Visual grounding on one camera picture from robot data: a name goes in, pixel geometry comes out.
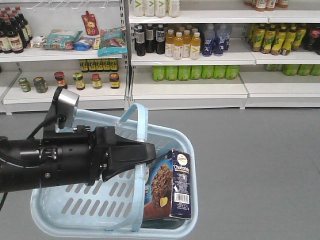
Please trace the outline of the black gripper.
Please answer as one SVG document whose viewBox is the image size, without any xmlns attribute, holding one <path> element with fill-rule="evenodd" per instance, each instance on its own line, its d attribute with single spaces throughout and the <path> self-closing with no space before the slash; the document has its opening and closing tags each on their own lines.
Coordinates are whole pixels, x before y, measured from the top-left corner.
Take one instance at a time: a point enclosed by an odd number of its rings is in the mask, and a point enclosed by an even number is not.
<svg viewBox="0 0 320 240">
<path fill-rule="evenodd" d="M 106 182 L 114 176 L 149 164 L 156 156 L 155 146 L 123 138 L 113 126 L 98 126 L 88 131 L 78 125 L 73 132 L 56 132 L 55 125 L 43 128 L 41 165 L 42 187 L 85 183 L 92 186 L 102 177 Z"/>
</svg>

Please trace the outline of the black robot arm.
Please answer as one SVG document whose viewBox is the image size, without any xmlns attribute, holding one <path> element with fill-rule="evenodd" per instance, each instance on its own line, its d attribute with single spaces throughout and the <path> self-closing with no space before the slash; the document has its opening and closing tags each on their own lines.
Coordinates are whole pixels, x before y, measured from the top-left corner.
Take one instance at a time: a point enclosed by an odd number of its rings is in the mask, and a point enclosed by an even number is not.
<svg viewBox="0 0 320 240">
<path fill-rule="evenodd" d="M 44 132 L 43 139 L 4 138 L 0 141 L 0 191 L 92 186 L 155 159 L 153 144 L 121 137 L 113 126 L 91 131 L 78 125 L 72 132 Z"/>
</svg>

